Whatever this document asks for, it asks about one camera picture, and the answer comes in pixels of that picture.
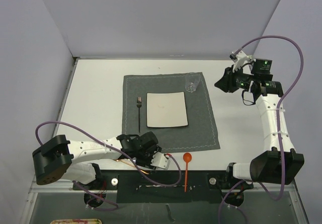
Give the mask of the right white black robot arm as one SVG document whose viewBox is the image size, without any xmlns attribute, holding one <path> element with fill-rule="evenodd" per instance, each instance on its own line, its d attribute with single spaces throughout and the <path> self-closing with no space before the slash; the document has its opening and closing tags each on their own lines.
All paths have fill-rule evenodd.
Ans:
<svg viewBox="0 0 322 224">
<path fill-rule="evenodd" d="M 250 163 L 229 164 L 230 172 L 224 175 L 224 182 L 229 188 L 236 188 L 242 179 L 288 185 L 304 165 L 304 156 L 296 152 L 291 142 L 284 108 L 279 102 L 283 89 L 280 82 L 272 80 L 270 73 L 272 61 L 242 56 L 233 62 L 215 87 L 225 93 L 241 89 L 252 94 L 252 104 L 256 105 L 263 126 L 264 151 Z"/>
</svg>

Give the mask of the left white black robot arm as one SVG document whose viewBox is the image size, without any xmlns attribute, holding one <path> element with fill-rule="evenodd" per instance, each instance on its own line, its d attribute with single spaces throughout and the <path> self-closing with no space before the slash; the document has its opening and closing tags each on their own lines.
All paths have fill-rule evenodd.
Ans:
<svg viewBox="0 0 322 224">
<path fill-rule="evenodd" d="M 144 168 L 167 169 L 169 161 L 158 146 L 158 139 L 152 132 L 142 136 L 121 134 L 105 140 L 72 141 L 65 135 L 57 135 L 32 153 L 38 185 L 47 185 L 59 179 L 75 180 L 97 189 L 103 177 L 93 162 L 100 159 L 134 159 Z"/>
</svg>

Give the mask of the dark handled silver fork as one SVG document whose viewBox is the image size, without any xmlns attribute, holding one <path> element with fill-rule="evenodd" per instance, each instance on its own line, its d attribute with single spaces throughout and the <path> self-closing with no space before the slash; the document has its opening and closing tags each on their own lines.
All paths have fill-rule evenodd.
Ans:
<svg viewBox="0 0 322 224">
<path fill-rule="evenodd" d="M 141 129 L 141 117 L 140 117 L 140 108 L 142 107 L 142 98 L 137 97 L 136 107 L 138 109 L 138 132 L 140 133 Z"/>
</svg>

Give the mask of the clear plastic cup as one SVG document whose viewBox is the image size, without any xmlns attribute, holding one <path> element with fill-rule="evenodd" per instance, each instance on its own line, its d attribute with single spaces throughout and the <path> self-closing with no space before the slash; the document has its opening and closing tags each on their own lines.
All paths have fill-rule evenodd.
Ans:
<svg viewBox="0 0 322 224">
<path fill-rule="evenodd" d="M 201 75 L 198 72 L 190 72 L 185 74 L 185 90 L 189 93 L 195 92 L 200 81 Z"/>
</svg>

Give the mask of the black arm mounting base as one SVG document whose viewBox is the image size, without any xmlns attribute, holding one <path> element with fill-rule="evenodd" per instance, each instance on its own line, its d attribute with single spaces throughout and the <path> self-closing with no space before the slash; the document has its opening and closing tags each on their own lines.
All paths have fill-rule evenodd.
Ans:
<svg viewBox="0 0 322 224">
<path fill-rule="evenodd" d="M 235 190 L 243 200 L 243 192 L 254 187 L 226 171 L 150 171 L 148 177 L 152 180 L 134 170 L 102 170 L 100 178 L 84 188 L 112 191 L 117 203 L 220 203 L 225 190 Z"/>
</svg>

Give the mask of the white square plate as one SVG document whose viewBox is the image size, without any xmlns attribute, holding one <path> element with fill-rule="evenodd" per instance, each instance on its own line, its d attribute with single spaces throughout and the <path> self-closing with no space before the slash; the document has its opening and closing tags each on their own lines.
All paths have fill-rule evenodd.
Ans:
<svg viewBox="0 0 322 224">
<path fill-rule="evenodd" d="M 184 92 L 147 93 L 146 119 L 150 128 L 188 126 Z"/>
</svg>

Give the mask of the dark grey cloth placemat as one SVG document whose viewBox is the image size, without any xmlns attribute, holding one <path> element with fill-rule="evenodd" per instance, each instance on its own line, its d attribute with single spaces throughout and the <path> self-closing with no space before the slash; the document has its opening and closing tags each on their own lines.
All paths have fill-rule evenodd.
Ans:
<svg viewBox="0 0 322 224">
<path fill-rule="evenodd" d="M 127 75 L 123 79 L 123 134 L 153 132 L 159 146 L 166 153 L 196 152 L 220 149 L 218 130 L 203 73 L 197 90 L 185 90 L 185 74 Z M 173 128 L 147 127 L 147 93 L 184 92 L 188 126 Z M 141 129 L 138 132 L 137 97 L 142 98 L 140 108 Z"/>
</svg>

